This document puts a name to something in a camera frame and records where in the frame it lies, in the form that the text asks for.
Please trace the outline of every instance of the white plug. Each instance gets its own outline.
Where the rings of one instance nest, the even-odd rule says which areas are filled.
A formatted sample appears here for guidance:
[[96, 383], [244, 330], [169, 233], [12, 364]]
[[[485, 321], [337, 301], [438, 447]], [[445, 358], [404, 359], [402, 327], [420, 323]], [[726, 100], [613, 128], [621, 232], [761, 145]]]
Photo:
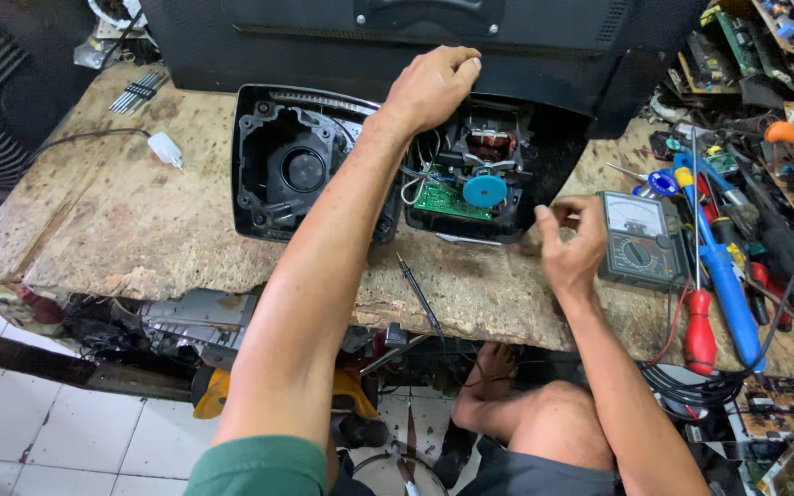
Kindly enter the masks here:
[[170, 139], [166, 132], [152, 135], [147, 142], [149, 147], [152, 148], [152, 152], [155, 152], [163, 163], [172, 164], [177, 169], [182, 170], [182, 161], [180, 160], [182, 152], [179, 151], [179, 147], [176, 146], [176, 143]]

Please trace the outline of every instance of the gray shorts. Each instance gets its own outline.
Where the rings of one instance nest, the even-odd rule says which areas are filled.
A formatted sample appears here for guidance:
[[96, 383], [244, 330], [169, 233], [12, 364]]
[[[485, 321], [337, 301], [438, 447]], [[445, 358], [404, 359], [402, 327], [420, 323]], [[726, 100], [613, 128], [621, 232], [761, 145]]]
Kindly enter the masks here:
[[480, 469], [459, 496], [612, 496], [620, 486], [615, 471], [514, 453], [488, 437], [481, 438], [476, 449], [480, 450]]

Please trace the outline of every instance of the wooden workbench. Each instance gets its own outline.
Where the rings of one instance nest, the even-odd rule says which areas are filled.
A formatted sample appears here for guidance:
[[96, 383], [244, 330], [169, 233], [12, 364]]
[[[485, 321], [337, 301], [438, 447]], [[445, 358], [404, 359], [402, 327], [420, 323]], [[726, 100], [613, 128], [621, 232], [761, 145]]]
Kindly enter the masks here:
[[[125, 86], [147, 70], [125, 64], [106, 70], [54, 138], [119, 127], [165, 130], [182, 149], [184, 170], [161, 163], [138, 135], [85, 139], [46, 151], [0, 208], [0, 281], [161, 300], [178, 299], [193, 287], [246, 292], [270, 276], [285, 245], [240, 237], [233, 225], [229, 160], [235, 96], [167, 84], [134, 115], [108, 111]], [[619, 141], [591, 141], [560, 194], [630, 191], [634, 180], [604, 162], [621, 156], [630, 169], [659, 169], [663, 163], [634, 152], [655, 129], [635, 119]], [[539, 244], [534, 229], [522, 243], [487, 246], [446, 242], [402, 223], [393, 242], [370, 247], [352, 320], [428, 329], [397, 264], [400, 252], [445, 333], [574, 350], [538, 268]], [[597, 287], [630, 354], [652, 358], [665, 339], [666, 297], [606, 282]], [[731, 341], [718, 312], [713, 314], [717, 366], [737, 370]], [[681, 338], [680, 333], [664, 362], [682, 363]], [[794, 330], [778, 333], [767, 371], [794, 377]]]

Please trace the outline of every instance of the white tile floor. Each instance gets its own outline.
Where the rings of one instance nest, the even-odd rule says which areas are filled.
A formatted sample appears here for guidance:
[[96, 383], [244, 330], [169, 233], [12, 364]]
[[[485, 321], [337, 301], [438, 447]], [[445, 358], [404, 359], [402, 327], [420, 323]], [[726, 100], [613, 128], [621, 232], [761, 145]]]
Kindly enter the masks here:
[[[1, 317], [0, 335], [72, 353], [47, 338], [7, 325]], [[452, 401], [424, 388], [384, 395], [381, 418], [404, 443], [410, 408], [417, 455], [433, 464]], [[192, 411], [188, 403], [89, 392], [0, 370], [0, 496], [181, 494], [217, 424], [194, 419]], [[382, 451], [358, 449], [351, 458], [360, 462]], [[473, 478], [478, 463], [475, 450], [450, 494]], [[382, 474], [361, 478], [377, 494], [403, 494], [399, 485], [391, 487], [396, 468], [369, 470]]]

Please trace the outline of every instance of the hand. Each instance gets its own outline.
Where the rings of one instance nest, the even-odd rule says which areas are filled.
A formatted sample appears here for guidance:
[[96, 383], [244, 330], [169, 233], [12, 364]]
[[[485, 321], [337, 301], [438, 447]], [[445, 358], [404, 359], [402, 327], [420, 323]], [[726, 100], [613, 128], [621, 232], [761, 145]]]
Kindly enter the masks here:
[[[561, 304], [571, 300], [594, 301], [593, 278], [605, 256], [608, 235], [601, 197], [568, 196], [553, 202], [548, 209], [535, 207], [544, 272]], [[578, 231], [568, 242], [559, 238], [559, 227]]]
[[470, 95], [480, 75], [480, 52], [439, 47], [417, 56], [391, 86], [380, 113], [413, 135], [443, 124]]

